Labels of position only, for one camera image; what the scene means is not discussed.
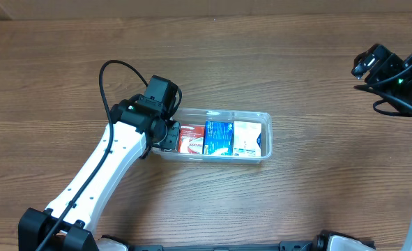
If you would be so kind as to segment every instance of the transparent tray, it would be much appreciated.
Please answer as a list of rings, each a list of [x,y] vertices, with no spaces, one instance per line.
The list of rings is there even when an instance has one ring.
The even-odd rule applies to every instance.
[[[153,149],[152,151],[166,160],[197,161],[197,162],[231,162],[257,164],[269,158],[273,153],[273,126],[272,119],[265,112],[242,112],[211,109],[179,108],[173,116],[173,120],[183,124],[204,125],[206,121],[219,122],[257,122],[261,123],[261,156],[240,157],[234,155],[202,155],[190,153],[178,153],[177,151],[163,151]]]

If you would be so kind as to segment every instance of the plastic container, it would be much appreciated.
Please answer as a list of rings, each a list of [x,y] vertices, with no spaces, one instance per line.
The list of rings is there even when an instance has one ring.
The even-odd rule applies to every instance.
[[[273,126],[272,119],[265,112],[242,112],[211,109],[191,109],[179,108],[173,116],[173,120],[183,124],[203,125],[206,121],[233,122],[246,121],[261,123],[261,156],[260,157],[240,157],[233,155],[202,155],[191,153],[178,153],[173,151],[163,151],[153,149],[153,152],[160,155],[165,160],[177,161],[197,161],[197,162],[230,162],[257,164],[269,158],[273,153]]]

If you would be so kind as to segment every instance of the blue box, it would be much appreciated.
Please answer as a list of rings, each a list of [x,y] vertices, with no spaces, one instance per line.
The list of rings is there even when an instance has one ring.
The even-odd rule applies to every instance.
[[[232,155],[234,123],[206,121],[204,128],[204,155]]]

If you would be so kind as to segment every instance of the wooden table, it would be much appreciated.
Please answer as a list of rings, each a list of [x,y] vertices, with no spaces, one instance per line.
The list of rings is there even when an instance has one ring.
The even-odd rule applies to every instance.
[[[412,50],[412,13],[0,22],[0,250],[17,223],[73,179],[107,123],[109,59],[178,84],[181,107],[268,112],[260,165],[163,162],[128,171],[96,238],[212,245],[307,240],[332,229],[398,250],[412,210],[412,119],[381,116],[352,89],[357,54]],[[104,78],[110,105],[144,86]]]

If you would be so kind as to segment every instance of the red box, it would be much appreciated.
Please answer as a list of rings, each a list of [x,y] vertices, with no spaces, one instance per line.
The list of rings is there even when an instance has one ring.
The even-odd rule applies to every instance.
[[[179,131],[179,153],[203,153],[204,125],[182,125]]]

